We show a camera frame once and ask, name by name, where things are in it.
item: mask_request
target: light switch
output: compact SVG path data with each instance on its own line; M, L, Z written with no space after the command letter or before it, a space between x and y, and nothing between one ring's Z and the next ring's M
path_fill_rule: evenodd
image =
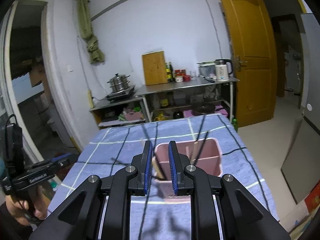
M71 66L71 65L69 65L69 64L67 64L67 69L68 69L68 71L69 71L69 72L72 72L72 71L73 71L72 66Z

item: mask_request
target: refrigerator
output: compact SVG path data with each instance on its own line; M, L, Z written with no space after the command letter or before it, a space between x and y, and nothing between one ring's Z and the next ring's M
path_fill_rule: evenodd
M304 55L309 58L304 71L308 95L302 122L281 167L296 203L320 180L320 25L313 14L301 18L309 50L309 55Z

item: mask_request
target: door handle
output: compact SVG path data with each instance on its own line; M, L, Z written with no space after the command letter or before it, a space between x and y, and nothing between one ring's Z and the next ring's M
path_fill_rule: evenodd
M241 64L242 63L248 63L247 61L241 61L240 60L240 56L236 56L236 58L237 58L237 69L238 69L238 71L240 72L241 71Z

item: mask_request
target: table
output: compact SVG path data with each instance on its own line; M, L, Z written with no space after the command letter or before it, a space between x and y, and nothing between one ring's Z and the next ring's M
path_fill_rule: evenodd
M108 126L115 126L115 125L123 125L123 124L132 124L132 123L137 123L140 122L140 120L134 120L134 121L119 121L119 120L115 120L115 121L108 121L108 122L102 122L102 118L99 114L99 110L101 109L105 109L105 108L109 108L112 106L118 106L118 105L124 105L124 104L128 104L130 102L136 102L136 101L140 101L140 107L141 107L141 111L142 114L144 116L146 115L146 110L145 110L145 105L144 102L142 100L141 96L136 95L136 91L134 91L132 93L132 95L130 95L127 98L123 98L120 100L115 100L115 101L109 101L107 98L104 98L100 101L98 101L93 108L91 108L89 111L93 114L97 124L99 127L108 127Z
M141 124L100 130L84 148L78 161L58 187L48 207L49 212L60 205L88 176L94 174L103 178L109 176L110 173L114 175L124 167L120 163L130 163L133 156L142 153L144 143L148 139L153 145L168 143L171 140L194 141L201 121L201 116L194 116L146 123L144 127L148 138ZM222 153L221 174L232 174L266 207L264 192L270 211L278 220L276 205L268 185L261 176L249 150L244 148L243 141L228 119L219 114L207 115L199 139L204 138L206 131L209 131L208 138L215 138L219 142ZM120 163L113 165L114 159ZM141 239L190 240L191 208L188 199L185 201L178 198L177 201L169 202L160 192L159 181L152 179L150 184L150 196L146 206ZM145 205L146 197L131 197L130 239L132 240L138 239Z
M222 100L222 101L224 101L230 107L229 119L231 122L233 118L233 83L237 81L239 81L239 79L235 77L229 77L228 80L215 80L215 82L210 82L205 80L202 77L197 77L196 79L191 80L189 82L169 82L165 84L158 84L158 85L151 85L151 86L143 85L138 89L138 91L136 92L136 95L142 97L143 104L147 114L147 119L151 121L151 116L150 116L150 111L149 111L147 100L146 100L146 95L160 93L160 92L168 92L168 91L173 91L178 89L195 88L195 87L229 83L230 84L230 103L228 103L225 100Z

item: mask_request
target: wooden cutting board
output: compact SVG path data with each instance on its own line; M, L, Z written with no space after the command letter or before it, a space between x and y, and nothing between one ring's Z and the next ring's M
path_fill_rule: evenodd
M142 55L142 63L147 86L168 82L163 51Z

